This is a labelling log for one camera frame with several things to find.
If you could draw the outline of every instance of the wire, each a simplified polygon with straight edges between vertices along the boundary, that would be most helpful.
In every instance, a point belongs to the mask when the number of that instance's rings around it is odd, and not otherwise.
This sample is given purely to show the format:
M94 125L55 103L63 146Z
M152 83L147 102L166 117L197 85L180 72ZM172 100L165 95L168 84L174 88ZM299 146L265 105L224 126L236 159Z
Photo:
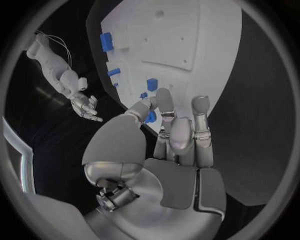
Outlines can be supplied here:
M69 51L68 47L67 47L67 44L65 43L65 41L61 38L61 37L58 37L58 36L55 36L55 35L48 35L40 30L36 30L35 31L37 34L43 34L45 35L48 39L52 40L53 42L63 46L66 50L66 54L67 54L67 61L68 61L68 64L69 66L72 68L72 55L71 55L71 52Z

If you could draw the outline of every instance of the robotic arm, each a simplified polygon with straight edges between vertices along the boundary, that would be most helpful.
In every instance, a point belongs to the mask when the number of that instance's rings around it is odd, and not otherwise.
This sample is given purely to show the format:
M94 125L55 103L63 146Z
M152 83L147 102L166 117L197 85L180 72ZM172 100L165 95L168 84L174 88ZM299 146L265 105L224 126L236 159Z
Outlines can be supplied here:
M81 91L88 88L85 77L78 77L66 61L55 54L49 46L49 38L45 34L37 34L26 51L28 58L37 60L42 73L51 86L67 99L70 99L72 108L82 118L102 122L95 111L97 99L88 98Z

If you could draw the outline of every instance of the hole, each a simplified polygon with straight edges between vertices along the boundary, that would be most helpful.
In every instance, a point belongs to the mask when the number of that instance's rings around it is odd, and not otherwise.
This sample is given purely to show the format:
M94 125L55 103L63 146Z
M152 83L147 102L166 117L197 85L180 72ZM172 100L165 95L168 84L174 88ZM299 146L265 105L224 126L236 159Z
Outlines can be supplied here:
M159 10L155 13L155 16L158 18L158 19L161 19L163 16L165 15L164 11L162 10Z

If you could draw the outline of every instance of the black background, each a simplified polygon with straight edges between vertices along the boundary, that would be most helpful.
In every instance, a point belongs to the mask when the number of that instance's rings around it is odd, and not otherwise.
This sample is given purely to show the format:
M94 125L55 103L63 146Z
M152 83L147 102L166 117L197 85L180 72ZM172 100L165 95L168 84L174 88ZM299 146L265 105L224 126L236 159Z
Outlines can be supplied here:
M264 2L280 18L289 34L294 39L298 49L300 49L300 38L298 32L300 29L300 1L298 0L264 0ZM41 4L43 1L26 0L26 1L6 1L1 5L1 46L3 47L12 31L20 24L21 18L34 9L34 5ZM11 239L37 239L35 235L25 226L18 214L13 210L10 202L7 200L5 193L0 192L1 200L1 217L2 217L2 235L9 236ZM284 234L287 239L297 239L300 237L298 231L298 217L300 191L298 190L290 205L276 223L276 225L262 238L263 240L275 239Z

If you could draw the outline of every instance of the blue block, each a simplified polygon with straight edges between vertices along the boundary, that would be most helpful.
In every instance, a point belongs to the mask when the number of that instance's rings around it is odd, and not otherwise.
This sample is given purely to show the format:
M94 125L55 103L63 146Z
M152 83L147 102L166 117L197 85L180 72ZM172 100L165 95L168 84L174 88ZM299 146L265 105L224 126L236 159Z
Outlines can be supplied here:
M116 69L113 69L113 70L107 72L108 76L110 76L110 77L113 75L119 74L119 73L121 73L120 68L116 68Z
M103 52L108 52L114 49L113 39L110 32L106 32L100 35L102 50Z
M151 111L145 120L145 124L154 123L157 120L155 111Z
M150 92L154 92L156 89L158 89L158 80L155 78L151 78L147 80L147 89Z
M141 98L141 99L144 99L146 97L148 97L148 93L146 93L146 92L141 93L139 96L139 98Z

